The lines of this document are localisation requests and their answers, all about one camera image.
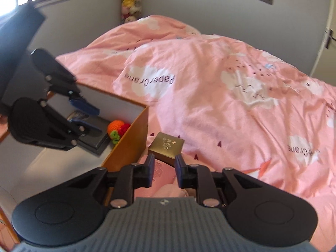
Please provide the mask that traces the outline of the beige door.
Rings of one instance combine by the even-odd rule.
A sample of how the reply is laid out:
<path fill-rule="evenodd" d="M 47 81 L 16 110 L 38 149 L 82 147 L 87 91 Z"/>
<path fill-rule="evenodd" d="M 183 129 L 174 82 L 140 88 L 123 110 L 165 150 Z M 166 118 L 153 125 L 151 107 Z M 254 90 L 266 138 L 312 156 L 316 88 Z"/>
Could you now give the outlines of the beige door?
<path fill-rule="evenodd" d="M 330 0 L 329 15 L 327 18 L 322 45 L 314 67 L 310 73 L 310 77 L 335 86 L 335 42 L 331 42 L 328 50 L 325 48 L 325 42 L 329 29 L 334 31 L 335 37 L 335 0 Z"/>

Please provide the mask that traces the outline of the orange cardboard storage box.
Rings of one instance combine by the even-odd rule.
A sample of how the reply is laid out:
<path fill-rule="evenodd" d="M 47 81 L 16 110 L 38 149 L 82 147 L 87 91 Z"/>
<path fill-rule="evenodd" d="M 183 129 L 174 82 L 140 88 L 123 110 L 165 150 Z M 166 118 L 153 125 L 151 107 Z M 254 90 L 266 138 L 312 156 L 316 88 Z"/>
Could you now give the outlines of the orange cardboard storage box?
<path fill-rule="evenodd" d="M 14 251 L 136 251 L 144 241 L 154 159 L 145 105 L 88 87 L 80 96 L 20 97 L 1 143 L 1 184 L 14 180 Z"/>

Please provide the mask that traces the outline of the gold gift box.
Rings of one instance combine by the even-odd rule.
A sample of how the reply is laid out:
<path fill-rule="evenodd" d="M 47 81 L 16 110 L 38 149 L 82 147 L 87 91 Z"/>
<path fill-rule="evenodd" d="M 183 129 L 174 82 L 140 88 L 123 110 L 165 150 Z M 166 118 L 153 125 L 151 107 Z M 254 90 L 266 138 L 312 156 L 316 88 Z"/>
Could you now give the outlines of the gold gift box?
<path fill-rule="evenodd" d="M 175 157 L 182 152 L 185 140 L 159 132 L 148 148 L 148 154 L 155 159 L 174 167 Z"/>

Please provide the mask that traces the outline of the orange red crochet fruit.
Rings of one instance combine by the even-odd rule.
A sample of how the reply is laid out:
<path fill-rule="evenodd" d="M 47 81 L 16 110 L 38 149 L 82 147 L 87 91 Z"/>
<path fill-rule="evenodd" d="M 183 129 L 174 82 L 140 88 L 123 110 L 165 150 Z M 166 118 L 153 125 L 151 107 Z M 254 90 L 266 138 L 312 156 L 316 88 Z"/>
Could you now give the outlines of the orange red crochet fruit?
<path fill-rule="evenodd" d="M 118 144 L 128 128 L 130 128 L 130 124 L 122 120 L 114 120 L 108 125 L 107 134 L 114 145 Z"/>

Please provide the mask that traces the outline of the pink printed duvet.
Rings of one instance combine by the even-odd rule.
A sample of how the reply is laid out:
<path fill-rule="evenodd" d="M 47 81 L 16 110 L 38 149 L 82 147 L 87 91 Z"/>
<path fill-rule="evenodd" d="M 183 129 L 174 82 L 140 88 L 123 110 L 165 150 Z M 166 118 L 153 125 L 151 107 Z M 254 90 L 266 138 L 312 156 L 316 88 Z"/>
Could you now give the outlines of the pink printed duvet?
<path fill-rule="evenodd" d="M 233 167 L 318 213 L 311 243 L 335 246 L 335 87 L 240 40 L 151 15 L 58 61 L 80 83 L 149 107 L 148 142 L 182 138 L 186 163 Z"/>

